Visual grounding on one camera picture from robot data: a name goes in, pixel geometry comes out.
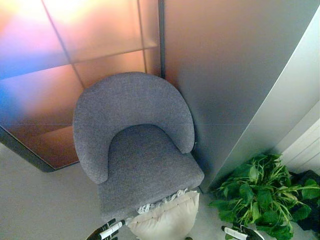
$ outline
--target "pothos plant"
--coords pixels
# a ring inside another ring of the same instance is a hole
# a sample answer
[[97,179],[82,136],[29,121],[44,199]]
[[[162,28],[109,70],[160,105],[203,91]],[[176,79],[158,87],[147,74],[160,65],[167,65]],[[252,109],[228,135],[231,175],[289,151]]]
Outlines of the pothos plant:
[[222,221],[256,224],[277,240],[291,239],[291,221],[305,219],[311,212],[301,200],[318,198],[319,203],[320,198],[320,187],[312,179],[304,186],[291,184],[277,154],[258,155],[238,166],[215,192],[219,199],[209,206],[218,208]]

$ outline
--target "white pillow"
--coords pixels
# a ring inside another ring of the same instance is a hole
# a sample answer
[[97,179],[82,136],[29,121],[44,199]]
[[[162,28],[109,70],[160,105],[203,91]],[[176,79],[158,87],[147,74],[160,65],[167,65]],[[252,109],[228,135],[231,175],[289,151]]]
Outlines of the white pillow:
[[194,226],[198,207],[199,193],[189,191],[136,216],[128,227],[141,240],[183,240]]

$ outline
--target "chair backrest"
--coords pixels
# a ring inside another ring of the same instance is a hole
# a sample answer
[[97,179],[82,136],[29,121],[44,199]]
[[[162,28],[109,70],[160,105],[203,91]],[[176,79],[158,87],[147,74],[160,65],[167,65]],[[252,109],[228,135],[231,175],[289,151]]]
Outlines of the chair backrest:
[[106,77],[84,90],[73,116],[73,138],[80,164],[96,184],[108,179],[108,151],[113,137],[134,125],[161,128],[182,153],[194,146],[190,110],[166,80],[142,72]]

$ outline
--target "fringe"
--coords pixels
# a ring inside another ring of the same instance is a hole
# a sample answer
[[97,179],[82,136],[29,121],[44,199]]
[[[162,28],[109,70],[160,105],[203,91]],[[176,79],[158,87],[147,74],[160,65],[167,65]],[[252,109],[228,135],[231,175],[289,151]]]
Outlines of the fringe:
[[170,203],[173,200],[175,200],[176,198],[185,195],[186,191],[188,191],[188,188],[186,188],[185,190],[178,190],[175,194],[168,196],[168,197],[165,197],[157,203],[152,203],[152,204],[148,203],[146,205],[143,205],[143,206],[137,208],[136,211],[140,215],[148,213],[152,209],[157,209],[157,208],[161,207],[163,204]]

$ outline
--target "gray armchair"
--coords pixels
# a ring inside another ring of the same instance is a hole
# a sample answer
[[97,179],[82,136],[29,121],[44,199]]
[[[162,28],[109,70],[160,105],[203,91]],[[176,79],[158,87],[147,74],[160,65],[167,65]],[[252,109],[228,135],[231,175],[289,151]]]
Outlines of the gray armchair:
[[98,185],[106,222],[195,188],[204,178],[190,154],[189,108],[178,90],[157,76],[120,73],[87,88],[75,108],[73,135],[80,164]]

